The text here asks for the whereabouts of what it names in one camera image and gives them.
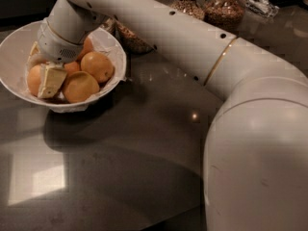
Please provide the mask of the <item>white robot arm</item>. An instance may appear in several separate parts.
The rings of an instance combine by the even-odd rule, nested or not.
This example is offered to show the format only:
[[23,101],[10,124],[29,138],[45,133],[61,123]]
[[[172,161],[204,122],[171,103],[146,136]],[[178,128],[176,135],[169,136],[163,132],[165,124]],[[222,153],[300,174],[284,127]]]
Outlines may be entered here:
[[205,89],[218,112],[203,154],[208,231],[308,231],[308,80],[262,48],[155,0],[57,0],[43,56],[76,59],[94,20],[134,31]]

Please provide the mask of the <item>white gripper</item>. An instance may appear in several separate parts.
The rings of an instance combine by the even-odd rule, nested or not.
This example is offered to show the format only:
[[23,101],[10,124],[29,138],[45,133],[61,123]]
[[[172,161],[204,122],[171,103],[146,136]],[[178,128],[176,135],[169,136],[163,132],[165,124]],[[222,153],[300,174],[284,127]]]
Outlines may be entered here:
[[44,18],[38,28],[38,42],[34,42],[29,53],[28,61],[41,59],[40,52],[51,62],[40,65],[40,80],[38,98],[53,98],[61,89],[67,72],[63,64],[77,60],[83,49],[82,44],[68,42],[58,36],[50,28],[47,19]]

